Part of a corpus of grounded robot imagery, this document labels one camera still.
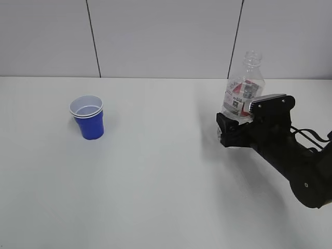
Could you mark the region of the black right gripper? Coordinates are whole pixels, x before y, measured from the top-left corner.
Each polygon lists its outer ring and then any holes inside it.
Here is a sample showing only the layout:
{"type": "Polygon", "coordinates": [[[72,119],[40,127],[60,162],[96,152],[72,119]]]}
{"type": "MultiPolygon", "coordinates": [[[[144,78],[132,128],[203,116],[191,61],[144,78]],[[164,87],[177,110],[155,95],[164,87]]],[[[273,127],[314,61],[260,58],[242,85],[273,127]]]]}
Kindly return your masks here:
{"type": "Polygon", "coordinates": [[[238,121],[216,114],[220,143],[224,147],[252,148],[272,166],[294,166],[301,160],[301,146],[290,132],[290,119],[273,123],[258,119],[240,125],[238,121]]]}

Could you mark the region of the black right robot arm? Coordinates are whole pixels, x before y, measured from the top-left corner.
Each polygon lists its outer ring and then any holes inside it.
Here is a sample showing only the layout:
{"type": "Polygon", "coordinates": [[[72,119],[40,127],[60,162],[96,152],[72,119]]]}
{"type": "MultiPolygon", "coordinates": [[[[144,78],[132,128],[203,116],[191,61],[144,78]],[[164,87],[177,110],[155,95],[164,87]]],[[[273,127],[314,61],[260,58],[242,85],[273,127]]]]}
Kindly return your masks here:
{"type": "Polygon", "coordinates": [[[218,113],[216,121],[224,147],[252,148],[289,181],[304,206],[331,203],[331,134],[324,140],[311,129],[294,128],[289,112],[244,124],[218,113]]]}

